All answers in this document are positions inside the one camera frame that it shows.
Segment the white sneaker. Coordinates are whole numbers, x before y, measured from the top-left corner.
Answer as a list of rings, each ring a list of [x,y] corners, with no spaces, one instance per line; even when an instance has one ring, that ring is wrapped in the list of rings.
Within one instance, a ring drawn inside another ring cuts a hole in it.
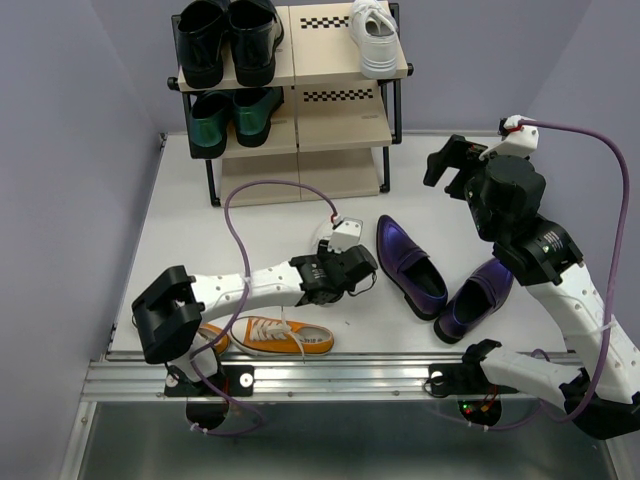
[[[334,267],[334,273],[339,271],[337,258],[344,252],[345,245],[345,236],[340,232],[335,233],[331,220],[320,223],[314,233],[312,247],[323,264],[329,262]]]
[[[398,25],[379,1],[354,1],[349,13],[349,34],[359,49],[361,73],[374,80],[397,71]]]

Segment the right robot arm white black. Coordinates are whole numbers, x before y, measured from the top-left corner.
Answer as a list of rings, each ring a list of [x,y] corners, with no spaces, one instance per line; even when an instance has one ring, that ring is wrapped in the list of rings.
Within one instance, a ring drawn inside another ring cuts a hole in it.
[[[547,362],[495,340],[467,348],[458,363],[435,364],[424,389],[436,397],[496,387],[563,410],[587,435],[607,440],[639,429],[639,350],[605,315],[605,302],[568,232],[538,212],[546,181],[532,150],[503,141],[488,148],[452,135],[427,158],[424,183],[457,169],[446,193],[465,201],[481,239],[559,327],[581,367]]]

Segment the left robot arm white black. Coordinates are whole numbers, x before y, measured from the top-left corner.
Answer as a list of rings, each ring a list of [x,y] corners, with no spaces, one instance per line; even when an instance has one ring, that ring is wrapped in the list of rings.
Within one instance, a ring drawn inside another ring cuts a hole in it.
[[[213,393],[223,371],[211,349],[198,352],[206,345],[199,333],[203,324],[266,307],[334,303],[377,269],[363,245],[297,256],[248,276],[190,275],[184,266],[172,266],[132,303],[144,359],[175,366],[199,393]]]

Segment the beige black-framed shoe shelf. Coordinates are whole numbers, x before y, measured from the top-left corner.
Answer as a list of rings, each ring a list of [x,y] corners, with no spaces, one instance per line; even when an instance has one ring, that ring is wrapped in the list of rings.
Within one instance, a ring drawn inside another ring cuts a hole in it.
[[[267,178],[307,183],[332,198],[390,191],[390,148],[402,141],[401,82],[414,68],[399,52],[393,77],[365,77],[350,9],[348,2],[279,7],[285,38],[271,84],[284,103],[263,145],[240,145],[230,128],[224,153],[206,160],[212,206]]]

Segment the purple loafer left one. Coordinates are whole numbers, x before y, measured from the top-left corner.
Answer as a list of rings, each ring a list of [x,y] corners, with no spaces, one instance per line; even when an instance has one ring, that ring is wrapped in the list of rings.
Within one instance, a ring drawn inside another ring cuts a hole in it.
[[[421,320],[436,319],[448,301],[448,289],[429,255],[389,215],[379,217],[376,252],[386,276],[402,291]]]

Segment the purple loafer one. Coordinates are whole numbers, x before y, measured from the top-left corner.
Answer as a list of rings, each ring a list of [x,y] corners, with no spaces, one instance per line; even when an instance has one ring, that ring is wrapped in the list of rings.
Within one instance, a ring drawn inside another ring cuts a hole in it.
[[[379,217],[376,252],[386,276],[402,291],[421,320],[436,319],[448,301],[448,289],[429,255],[389,215]]]
[[[434,324],[436,336],[456,344],[508,299],[513,274],[496,258],[480,265],[447,303]]]

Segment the purple loafer right one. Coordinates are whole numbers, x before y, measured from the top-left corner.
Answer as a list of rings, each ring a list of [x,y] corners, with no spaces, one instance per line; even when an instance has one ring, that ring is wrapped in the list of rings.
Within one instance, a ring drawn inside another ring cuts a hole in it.
[[[508,299],[513,274],[496,258],[480,265],[447,303],[434,324],[436,336],[456,344]]]

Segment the orange sneaker one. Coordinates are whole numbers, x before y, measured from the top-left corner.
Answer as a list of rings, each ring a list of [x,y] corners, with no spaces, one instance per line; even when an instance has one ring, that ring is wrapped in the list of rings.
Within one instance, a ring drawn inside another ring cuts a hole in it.
[[[204,324],[199,328],[199,334],[206,338],[208,342],[215,340],[221,335],[222,329],[211,325]],[[227,334],[224,334],[214,345],[215,351],[218,355],[223,355],[230,346],[230,338]]]
[[[228,334],[235,347],[254,356],[297,356],[305,360],[328,354],[335,344],[333,333],[325,327],[261,315],[238,316]]]

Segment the orange sneaker left one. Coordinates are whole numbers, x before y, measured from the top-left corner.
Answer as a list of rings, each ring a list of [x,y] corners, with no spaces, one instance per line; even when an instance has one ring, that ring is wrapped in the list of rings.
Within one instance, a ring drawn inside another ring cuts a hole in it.
[[[206,338],[208,342],[215,340],[221,335],[222,329],[211,325],[204,324],[199,328],[199,334]],[[223,355],[230,346],[230,338],[227,334],[224,334],[214,345],[215,351],[218,355]]]

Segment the green loafer right one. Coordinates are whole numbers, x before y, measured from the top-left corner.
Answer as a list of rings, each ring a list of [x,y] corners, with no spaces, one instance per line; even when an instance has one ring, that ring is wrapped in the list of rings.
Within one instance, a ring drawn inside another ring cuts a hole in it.
[[[233,94],[232,103],[238,143],[243,147],[256,148],[266,142],[271,118],[284,103],[283,88],[239,89]]]

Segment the green loafer one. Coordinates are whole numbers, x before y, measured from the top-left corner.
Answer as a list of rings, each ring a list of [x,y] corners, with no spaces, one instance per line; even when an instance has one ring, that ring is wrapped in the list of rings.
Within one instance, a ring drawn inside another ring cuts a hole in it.
[[[243,147],[256,148],[266,142],[271,118],[284,103],[283,88],[239,89],[233,94],[232,103],[238,143]]]
[[[215,159],[224,153],[231,116],[229,94],[210,91],[197,98],[188,118],[191,156],[194,159]]]

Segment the green loafer left one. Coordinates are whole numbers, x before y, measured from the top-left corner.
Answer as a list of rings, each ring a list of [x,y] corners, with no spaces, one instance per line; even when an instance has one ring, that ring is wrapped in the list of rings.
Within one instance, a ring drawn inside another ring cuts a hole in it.
[[[191,156],[194,159],[215,159],[224,153],[231,116],[229,94],[210,91],[197,98],[188,118]]]

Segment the black loafer right one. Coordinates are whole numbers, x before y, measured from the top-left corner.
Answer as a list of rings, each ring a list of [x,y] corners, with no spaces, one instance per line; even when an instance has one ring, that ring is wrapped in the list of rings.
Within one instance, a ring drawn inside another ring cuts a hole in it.
[[[227,19],[238,83],[244,87],[269,84],[275,75],[275,52],[284,39],[274,4],[267,0],[233,1]]]

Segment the black loafer one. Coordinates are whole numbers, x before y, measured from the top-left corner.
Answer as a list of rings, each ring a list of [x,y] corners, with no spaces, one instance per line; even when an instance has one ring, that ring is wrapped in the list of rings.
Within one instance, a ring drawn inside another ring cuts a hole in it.
[[[275,52],[284,39],[274,4],[267,0],[233,1],[227,19],[238,83],[244,87],[269,84],[275,75]]]
[[[223,77],[222,46],[229,1],[193,1],[180,14],[177,54],[186,83],[194,89],[217,85]]]

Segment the aluminium mounting rail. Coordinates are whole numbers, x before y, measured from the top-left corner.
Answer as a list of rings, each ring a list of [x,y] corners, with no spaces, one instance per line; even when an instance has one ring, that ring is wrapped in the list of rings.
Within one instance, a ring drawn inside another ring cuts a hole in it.
[[[422,385],[432,364],[458,363],[459,353],[331,354],[305,361],[227,354],[226,367],[254,368],[252,403],[414,401],[429,396]],[[168,401],[166,369],[141,360],[92,362],[81,399],[85,402]]]

